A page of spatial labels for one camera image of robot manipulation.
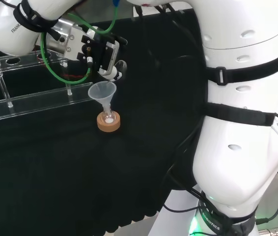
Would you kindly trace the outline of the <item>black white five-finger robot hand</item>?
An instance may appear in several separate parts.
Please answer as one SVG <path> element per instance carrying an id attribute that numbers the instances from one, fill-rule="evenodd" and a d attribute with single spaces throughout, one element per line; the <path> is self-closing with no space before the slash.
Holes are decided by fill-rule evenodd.
<path id="1" fill-rule="evenodd" d="M 118 71 L 115 66 L 112 67 L 111 71 L 106 71 L 103 69 L 99 69 L 98 74 L 102 76 L 105 80 L 115 82 L 122 78 L 122 72 Z"/>

